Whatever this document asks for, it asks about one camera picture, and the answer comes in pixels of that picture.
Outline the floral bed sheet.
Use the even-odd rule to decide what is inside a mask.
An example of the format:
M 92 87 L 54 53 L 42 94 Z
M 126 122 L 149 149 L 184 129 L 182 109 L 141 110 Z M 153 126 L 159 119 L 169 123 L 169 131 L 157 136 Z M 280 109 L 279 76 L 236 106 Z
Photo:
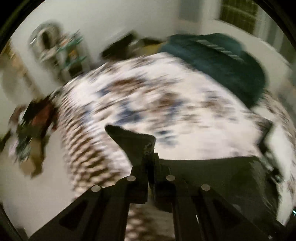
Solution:
M 252 165 L 257 191 L 263 170 L 277 170 L 276 193 L 264 195 L 267 214 L 258 223 L 286 225 L 295 205 L 295 127 L 284 106 L 266 89 L 252 108 L 209 75 L 167 53 L 109 62 L 76 77 L 59 103 L 62 147 L 73 190 L 108 186 L 138 160 L 128 157 L 105 131 L 106 125 L 156 138 L 166 159 L 209 162 L 258 157 Z

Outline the black striped long-sleeve shirt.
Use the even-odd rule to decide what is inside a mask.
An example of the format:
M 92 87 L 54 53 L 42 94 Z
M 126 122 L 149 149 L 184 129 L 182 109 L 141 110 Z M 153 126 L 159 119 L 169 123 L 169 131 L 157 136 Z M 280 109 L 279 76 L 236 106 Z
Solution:
M 277 217 L 279 193 L 273 173 L 255 156 L 208 160 L 154 158 L 149 164 L 149 185 L 154 201 L 163 210 L 166 207 L 156 182 L 168 174 L 194 186 L 208 184 L 252 222 Z

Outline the dark clothes pile on box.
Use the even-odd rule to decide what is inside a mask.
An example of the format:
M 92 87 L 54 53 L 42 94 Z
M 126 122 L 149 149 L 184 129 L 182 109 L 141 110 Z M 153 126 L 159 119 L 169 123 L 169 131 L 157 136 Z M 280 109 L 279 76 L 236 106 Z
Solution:
M 141 56 L 147 47 L 158 46 L 163 41 L 154 38 L 139 39 L 135 34 L 129 33 L 116 42 L 110 44 L 101 53 L 104 60 L 126 60 L 129 58 Z

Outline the dark green folded quilt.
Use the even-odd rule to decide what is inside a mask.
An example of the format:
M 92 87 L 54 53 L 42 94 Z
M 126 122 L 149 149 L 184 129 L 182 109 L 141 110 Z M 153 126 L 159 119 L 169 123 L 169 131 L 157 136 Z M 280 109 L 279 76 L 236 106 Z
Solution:
M 211 76 L 248 108 L 255 106 L 266 86 L 264 71 L 257 60 L 240 42 L 221 33 L 172 35 L 160 51 Z

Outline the green shelf rack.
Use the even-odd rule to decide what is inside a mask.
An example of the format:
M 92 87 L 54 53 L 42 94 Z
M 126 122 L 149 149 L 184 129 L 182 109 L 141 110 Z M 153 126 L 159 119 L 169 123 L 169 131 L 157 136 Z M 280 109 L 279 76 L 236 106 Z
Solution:
M 82 43 L 80 32 L 63 33 L 61 25 L 54 21 L 40 24 L 29 37 L 35 59 L 61 83 L 89 71 Z

